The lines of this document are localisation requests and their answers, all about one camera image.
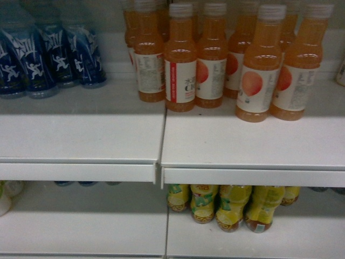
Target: bottle label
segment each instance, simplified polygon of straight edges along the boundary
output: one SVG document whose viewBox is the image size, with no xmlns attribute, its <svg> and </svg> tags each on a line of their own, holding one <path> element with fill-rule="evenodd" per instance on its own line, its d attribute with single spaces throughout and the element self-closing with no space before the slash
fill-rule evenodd
<svg viewBox="0 0 345 259">
<path fill-rule="evenodd" d="M 215 100 L 223 95 L 226 59 L 197 60 L 196 96 L 206 100 Z"/>
<path fill-rule="evenodd" d="M 284 65 L 280 71 L 272 103 L 287 111 L 304 110 L 317 71 L 318 69 L 298 69 Z"/>
<path fill-rule="evenodd" d="M 196 61 L 174 63 L 165 61 L 167 77 L 167 100 L 173 103 L 188 103 L 195 99 Z"/>
<path fill-rule="evenodd" d="M 163 54 L 135 54 L 137 81 L 142 93 L 159 93 L 165 89 Z"/>
<path fill-rule="evenodd" d="M 229 52 L 226 61 L 225 87 L 238 91 L 241 83 L 244 54 Z"/>
<path fill-rule="evenodd" d="M 270 107 L 279 69 L 262 71 L 243 66 L 237 106 L 244 111 L 261 113 Z"/>
</svg>

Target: orange juice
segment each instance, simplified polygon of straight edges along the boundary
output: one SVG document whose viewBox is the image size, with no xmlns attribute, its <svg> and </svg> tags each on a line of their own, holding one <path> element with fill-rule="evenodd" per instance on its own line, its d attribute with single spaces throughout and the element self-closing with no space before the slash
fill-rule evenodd
<svg viewBox="0 0 345 259">
<path fill-rule="evenodd" d="M 134 52 L 139 97 L 154 103 L 165 97 L 164 43 L 157 28 L 155 0 L 135 0 L 139 30 Z"/>
<path fill-rule="evenodd" d="M 281 63 L 279 37 L 286 6 L 261 5 L 252 44 L 244 53 L 236 116 L 248 122 L 267 118 Z"/>
<path fill-rule="evenodd" d="M 166 106 L 186 112 L 195 104 L 196 45 L 192 38 L 192 4 L 170 4 L 170 40 L 165 44 Z"/>
<path fill-rule="evenodd" d="M 241 1 L 235 32 L 230 36 L 227 44 L 229 53 L 226 62 L 224 96 L 232 99 L 237 99 L 244 52 L 254 37 L 258 7 L 258 0 Z"/>
<path fill-rule="evenodd" d="M 302 118 L 308 94 L 322 61 L 322 39 L 331 4 L 308 4 L 295 42 L 287 49 L 270 112 L 282 120 Z"/>
<path fill-rule="evenodd" d="M 204 32 L 197 44 L 195 104 L 215 108 L 222 104 L 227 56 L 226 3 L 205 4 Z"/>
</svg>

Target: white bottle cap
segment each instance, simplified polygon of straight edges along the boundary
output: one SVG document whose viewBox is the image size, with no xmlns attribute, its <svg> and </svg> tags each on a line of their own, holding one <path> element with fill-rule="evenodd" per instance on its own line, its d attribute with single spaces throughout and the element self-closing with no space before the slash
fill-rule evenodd
<svg viewBox="0 0 345 259">
<path fill-rule="evenodd" d="M 226 3 L 205 3 L 204 14 L 207 16 L 225 16 Z"/>
<path fill-rule="evenodd" d="M 328 19 L 333 12 L 334 4 L 307 4 L 304 17 L 316 19 Z"/>
<path fill-rule="evenodd" d="M 276 21 L 283 20 L 286 14 L 286 5 L 263 4 L 259 7 L 258 19 Z"/>
<path fill-rule="evenodd" d="M 155 12 L 155 0 L 134 0 L 134 9 L 137 12 Z"/>
<path fill-rule="evenodd" d="M 192 17 L 193 5 L 190 3 L 170 4 L 169 15 L 176 18 Z"/>
</svg>

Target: plastic bottle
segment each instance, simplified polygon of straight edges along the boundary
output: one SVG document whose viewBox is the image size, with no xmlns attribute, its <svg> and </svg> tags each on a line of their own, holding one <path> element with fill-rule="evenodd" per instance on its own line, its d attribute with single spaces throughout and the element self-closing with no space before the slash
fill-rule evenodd
<svg viewBox="0 0 345 259">
<path fill-rule="evenodd" d="M 197 223 L 205 224 L 214 218 L 218 188 L 218 185 L 190 185 L 192 191 L 190 208 L 192 217 Z"/>
<path fill-rule="evenodd" d="M 137 15 L 134 11 L 134 0 L 121 0 L 121 5 L 126 24 L 125 42 L 127 44 L 130 62 L 134 66 L 134 43 L 139 27 Z"/>
<path fill-rule="evenodd" d="M 222 104 L 227 43 L 226 3 L 206 3 L 204 31 L 197 43 L 195 104 L 215 108 Z"/>
<path fill-rule="evenodd" d="M 155 0 L 135 0 L 139 21 L 134 51 L 139 97 L 154 103 L 164 100 L 164 42 L 158 32 Z"/>
<path fill-rule="evenodd" d="M 241 82 L 244 52 L 253 41 L 259 0 L 244 0 L 240 3 L 240 14 L 235 32 L 227 43 L 229 51 L 226 61 L 224 96 L 237 99 Z"/>
<path fill-rule="evenodd" d="M 252 193 L 252 186 L 222 185 L 219 189 L 220 208 L 216 212 L 218 226 L 234 232 L 242 224 L 243 209 Z"/>
<path fill-rule="evenodd" d="M 284 186 L 254 186 L 245 213 L 245 222 L 251 231 L 262 233 L 271 227 L 274 211 L 281 204 L 284 194 Z"/>
<path fill-rule="evenodd" d="M 254 39 L 244 54 L 236 116 L 248 122 L 267 118 L 281 63 L 279 37 L 286 6 L 261 5 Z"/>
<path fill-rule="evenodd" d="M 102 67 L 96 33 L 84 1 L 65 1 L 61 9 L 61 20 L 70 42 L 79 83 L 88 89 L 106 85 L 107 78 Z"/>
<path fill-rule="evenodd" d="M 167 109 L 186 112 L 195 104 L 196 45 L 192 38 L 192 4 L 170 4 L 170 40 L 165 44 Z"/>
<path fill-rule="evenodd" d="M 182 212 L 188 208 L 190 188 L 189 185 L 168 185 L 168 206 L 175 212 Z"/>
<path fill-rule="evenodd" d="M 20 61 L 29 79 L 27 95 L 41 99 L 57 94 L 59 90 L 46 64 L 34 19 L 16 0 L 2 0 L 1 4 L 2 35 L 9 51 Z"/>
<path fill-rule="evenodd" d="M 333 11 L 332 4 L 306 5 L 295 42 L 285 54 L 270 112 L 288 121 L 302 118 L 308 93 L 322 61 L 322 39 Z"/>
</svg>

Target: white shelf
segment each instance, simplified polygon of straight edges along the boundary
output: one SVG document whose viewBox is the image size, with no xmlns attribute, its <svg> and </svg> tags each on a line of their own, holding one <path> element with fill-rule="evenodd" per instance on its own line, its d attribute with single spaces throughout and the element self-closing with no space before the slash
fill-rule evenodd
<svg viewBox="0 0 345 259">
<path fill-rule="evenodd" d="M 190 213 L 169 212 L 168 257 L 344 257 L 345 196 L 332 190 L 317 193 L 302 188 L 295 204 L 276 209 L 271 228 L 262 234 L 251 232 L 245 225 L 226 233 L 215 219 L 198 224 Z"/>
<path fill-rule="evenodd" d="M 345 187 L 345 87 L 317 81 L 298 121 L 245 122 L 235 105 L 168 111 L 164 183 Z"/>
<path fill-rule="evenodd" d="M 155 182 L 164 120 L 164 102 L 140 101 L 135 79 L 0 99 L 0 179 Z"/>
<path fill-rule="evenodd" d="M 151 183 L 27 182 L 0 220 L 0 255 L 155 256 L 165 254 L 165 191 Z"/>
</svg>

